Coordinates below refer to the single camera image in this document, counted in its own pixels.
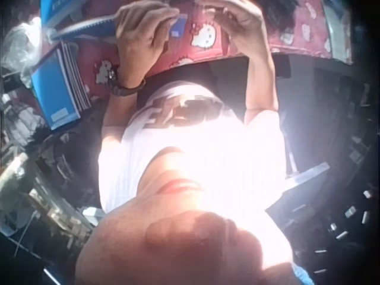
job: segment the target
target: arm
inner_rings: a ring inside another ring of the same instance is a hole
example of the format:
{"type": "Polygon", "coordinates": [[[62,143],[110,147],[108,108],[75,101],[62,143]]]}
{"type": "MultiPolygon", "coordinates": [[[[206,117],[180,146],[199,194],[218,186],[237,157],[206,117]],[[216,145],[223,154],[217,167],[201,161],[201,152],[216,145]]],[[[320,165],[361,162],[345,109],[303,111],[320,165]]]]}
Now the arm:
{"type": "Polygon", "coordinates": [[[102,125],[103,143],[106,141],[120,142],[124,130],[136,111],[137,94],[128,97],[111,95],[102,125]]]}
{"type": "MultiPolygon", "coordinates": [[[[139,86],[162,53],[170,26],[179,11],[158,1],[138,1],[119,9],[115,17],[120,57],[119,84],[139,86]]],[[[111,95],[102,126],[103,146],[119,143],[137,108],[137,94],[111,95]]]]}
{"type": "Polygon", "coordinates": [[[208,10],[230,35],[237,49],[249,58],[245,123],[264,110],[278,111],[276,76],[261,10],[249,1],[198,0],[216,7],[208,10]]]}
{"type": "Polygon", "coordinates": [[[249,60],[244,116],[246,125],[264,110],[278,112],[275,81],[274,64],[270,53],[267,57],[249,60]]]}

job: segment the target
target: wristwatch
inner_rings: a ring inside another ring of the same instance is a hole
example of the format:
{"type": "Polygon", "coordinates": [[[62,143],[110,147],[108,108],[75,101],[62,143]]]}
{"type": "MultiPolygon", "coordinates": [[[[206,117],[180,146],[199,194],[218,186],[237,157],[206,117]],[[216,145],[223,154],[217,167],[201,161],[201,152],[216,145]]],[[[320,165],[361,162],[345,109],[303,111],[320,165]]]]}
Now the wristwatch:
{"type": "Polygon", "coordinates": [[[129,89],[129,88],[126,88],[124,86],[121,86],[119,84],[119,81],[118,81],[117,72],[115,72],[115,70],[113,70],[113,69],[111,69],[108,72],[108,79],[109,79],[108,80],[108,87],[110,88],[112,95],[117,96],[117,97],[126,97],[129,95],[136,94],[141,89],[143,89],[143,87],[145,86],[145,83],[146,83],[145,79],[143,79],[141,84],[139,86],[137,86],[136,88],[129,89]]]}

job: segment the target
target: hello kitty print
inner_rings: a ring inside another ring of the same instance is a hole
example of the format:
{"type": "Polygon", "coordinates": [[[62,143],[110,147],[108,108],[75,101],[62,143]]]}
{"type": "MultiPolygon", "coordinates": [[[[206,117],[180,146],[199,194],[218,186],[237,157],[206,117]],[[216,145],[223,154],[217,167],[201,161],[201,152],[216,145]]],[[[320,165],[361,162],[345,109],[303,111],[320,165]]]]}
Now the hello kitty print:
{"type": "MultiPolygon", "coordinates": [[[[85,17],[93,18],[115,13],[118,7],[131,0],[89,0],[85,17]]],[[[227,44],[227,52],[223,50],[221,28],[203,12],[193,1],[183,2],[176,6],[181,14],[187,16],[187,21],[180,38],[171,37],[164,53],[147,76],[163,72],[195,62],[212,61],[215,59],[238,56],[233,42],[227,44]]],[[[283,33],[272,34],[268,40],[272,53],[296,53],[320,58],[332,58],[332,45],[321,0],[299,0],[295,11],[295,27],[283,33]]],[[[347,63],[351,62],[350,47],[350,17],[342,20],[346,28],[347,63]]],[[[115,45],[101,41],[78,41],[80,54],[78,66],[84,84],[88,86],[91,95],[108,96],[104,88],[107,80],[105,73],[109,68],[119,65],[118,50],[115,45]]]]}

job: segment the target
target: notebook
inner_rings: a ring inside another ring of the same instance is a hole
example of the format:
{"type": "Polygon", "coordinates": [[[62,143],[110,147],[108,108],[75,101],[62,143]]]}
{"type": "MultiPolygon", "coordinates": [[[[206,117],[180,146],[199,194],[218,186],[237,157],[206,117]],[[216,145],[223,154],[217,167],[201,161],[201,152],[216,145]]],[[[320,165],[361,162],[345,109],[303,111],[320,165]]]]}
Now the notebook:
{"type": "Polygon", "coordinates": [[[42,27],[54,28],[88,0],[41,0],[42,27]]]}
{"type": "Polygon", "coordinates": [[[61,43],[37,64],[31,79],[51,130],[81,117],[91,107],[75,60],[73,43],[61,43]]]}
{"type": "MultiPolygon", "coordinates": [[[[94,18],[87,21],[82,21],[77,24],[63,28],[54,34],[50,35],[51,40],[72,40],[76,37],[114,37],[115,24],[113,20],[115,15],[108,15],[104,17],[94,18]]],[[[185,31],[185,24],[187,15],[181,14],[178,21],[170,29],[171,37],[182,37],[185,31]]]]}

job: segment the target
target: white t-shirt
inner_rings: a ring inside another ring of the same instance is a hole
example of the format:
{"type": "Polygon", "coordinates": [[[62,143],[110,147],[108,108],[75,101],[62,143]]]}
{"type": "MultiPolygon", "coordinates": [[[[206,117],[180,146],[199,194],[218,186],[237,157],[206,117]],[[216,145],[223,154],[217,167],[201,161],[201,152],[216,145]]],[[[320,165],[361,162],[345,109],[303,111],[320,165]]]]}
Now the white t-shirt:
{"type": "Polygon", "coordinates": [[[245,126],[210,90],[176,81],[131,118],[117,147],[102,147],[99,189],[106,213],[136,196],[145,168],[166,147],[188,154],[195,180],[217,208],[229,207],[232,198],[267,208],[281,195],[286,159],[278,114],[263,111],[245,126]]]}

